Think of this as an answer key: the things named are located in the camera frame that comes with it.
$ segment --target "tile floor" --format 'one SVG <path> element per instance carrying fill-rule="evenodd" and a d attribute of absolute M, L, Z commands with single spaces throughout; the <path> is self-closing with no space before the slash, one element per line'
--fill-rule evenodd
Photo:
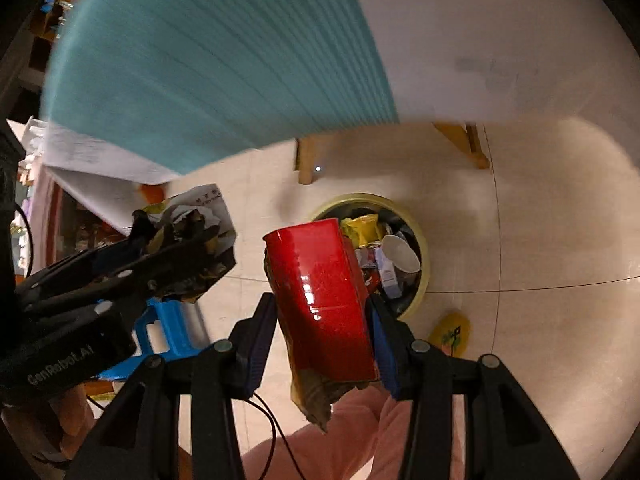
<path fill-rule="evenodd" d="M 579 119 L 481 131 L 491 170 L 476 170 L 431 126 L 380 126 L 323 136 L 311 186 L 297 184 L 292 141 L 172 183 L 172 193 L 217 183 L 239 234 L 238 265 L 189 311 L 190 326 L 215 340 L 251 314 L 268 290 L 267 232 L 306 221 L 339 194 L 386 196 L 414 214 L 429 243 L 429 288 L 408 321 L 414 335 L 427 336 L 443 313 L 464 312 L 473 329 L 467 356 L 501 356 L 581 477 L 599 479 L 640 420 L 640 173 Z M 260 393 L 293 431 L 305 421 L 289 379 L 278 332 Z M 235 408 L 243 451 L 270 436 L 260 413 Z M 186 416 L 180 439 L 190 449 Z"/>

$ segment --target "red glossy surface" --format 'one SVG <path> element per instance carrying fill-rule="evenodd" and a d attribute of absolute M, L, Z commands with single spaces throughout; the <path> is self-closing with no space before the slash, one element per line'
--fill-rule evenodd
<path fill-rule="evenodd" d="M 334 381 L 377 379 L 364 317 L 367 289 L 338 221 L 279 229 L 264 240 L 295 367 Z"/>

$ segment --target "pink pants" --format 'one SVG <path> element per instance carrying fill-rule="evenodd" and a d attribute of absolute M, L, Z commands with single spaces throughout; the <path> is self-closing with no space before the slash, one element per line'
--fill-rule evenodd
<path fill-rule="evenodd" d="M 351 390 L 334 404 L 326 434 L 308 424 L 288 436 L 287 441 L 306 480 L 348 480 L 372 457 L 369 480 L 396 480 L 410 415 L 411 401 L 397 402 L 373 386 Z M 271 439 L 242 457 L 247 480 L 260 477 L 270 447 Z M 458 449 L 454 446 L 452 478 L 461 478 Z M 265 478 L 276 479 L 300 480 L 280 438 Z"/>

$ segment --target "blue plastic stool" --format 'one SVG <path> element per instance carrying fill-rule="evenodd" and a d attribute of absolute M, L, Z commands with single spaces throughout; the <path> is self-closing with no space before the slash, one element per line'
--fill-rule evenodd
<path fill-rule="evenodd" d="M 158 319 L 164 331 L 164 337 L 169 345 L 169 349 L 160 355 L 165 361 L 173 361 L 175 359 L 183 359 L 191 357 L 200 352 L 199 348 L 194 348 L 189 341 L 187 328 L 184 325 L 182 312 L 180 310 L 180 301 L 158 301 L 148 300 L 146 302 L 148 309 L 136 321 L 134 330 L 140 343 L 141 355 L 134 355 L 121 363 L 103 371 L 98 377 L 105 381 L 125 381 L 138 368 L 138 365 L 150 355 L 154 354 L 149 341 L 149 334 L 146 326 L 153 324 Z"/>

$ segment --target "teal surface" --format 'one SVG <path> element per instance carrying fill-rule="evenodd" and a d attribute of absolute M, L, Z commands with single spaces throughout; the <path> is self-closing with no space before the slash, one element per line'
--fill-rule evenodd
<path fill-rule="evenodd" d="M 293 136 L 398 122 L 357 0 L 79 0 L 44 107 L 179 173 Z"/>

